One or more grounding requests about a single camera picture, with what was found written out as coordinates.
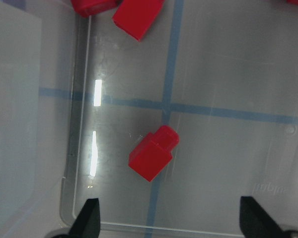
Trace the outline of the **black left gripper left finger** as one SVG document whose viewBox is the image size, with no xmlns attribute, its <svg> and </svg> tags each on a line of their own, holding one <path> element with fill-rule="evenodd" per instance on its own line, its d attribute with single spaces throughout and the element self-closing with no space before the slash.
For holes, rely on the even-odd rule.
<svg viewBox="0 0 298 238">
<path fill-rule="evenodd" d="M 73 223 L 68 236 L 70 238 L 98 238 L 100 234 L 99 199 L 87 199 Z"/>
</svg>

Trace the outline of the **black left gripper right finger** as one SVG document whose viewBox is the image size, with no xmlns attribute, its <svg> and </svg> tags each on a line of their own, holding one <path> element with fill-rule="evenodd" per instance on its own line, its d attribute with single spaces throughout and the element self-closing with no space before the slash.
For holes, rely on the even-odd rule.
<svg viewBox="0 0 298 238">
<path fill-rule="evenodd" d="M 240 198 L 239 227 L 245 238 L 290 238 L 251 196 Z"/>
</svg>

